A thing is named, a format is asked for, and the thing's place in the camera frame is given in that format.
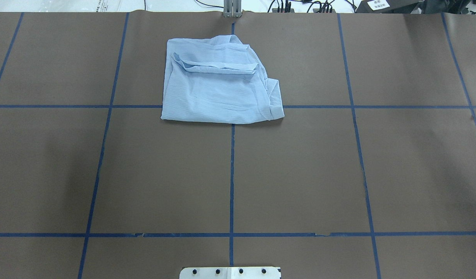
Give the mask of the light blue striped shirt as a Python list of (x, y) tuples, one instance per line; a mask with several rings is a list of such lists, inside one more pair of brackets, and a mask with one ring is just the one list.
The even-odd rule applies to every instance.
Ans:
[(279, 81), (236, 35), (167, 41), (161, 119), (247, 125), (284, 116)]

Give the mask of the clear plastic bag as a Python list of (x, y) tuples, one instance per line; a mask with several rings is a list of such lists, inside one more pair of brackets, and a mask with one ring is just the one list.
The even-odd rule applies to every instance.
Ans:
[(121, 0), (42, 0), (39, 12), (118, 12)]

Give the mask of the aluminium frame post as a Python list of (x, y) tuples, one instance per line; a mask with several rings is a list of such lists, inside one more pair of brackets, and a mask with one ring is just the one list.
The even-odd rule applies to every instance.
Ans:
[(242, 0), (224, 0), (223, 16), (224, 18), (239, 18), (243, 15)]

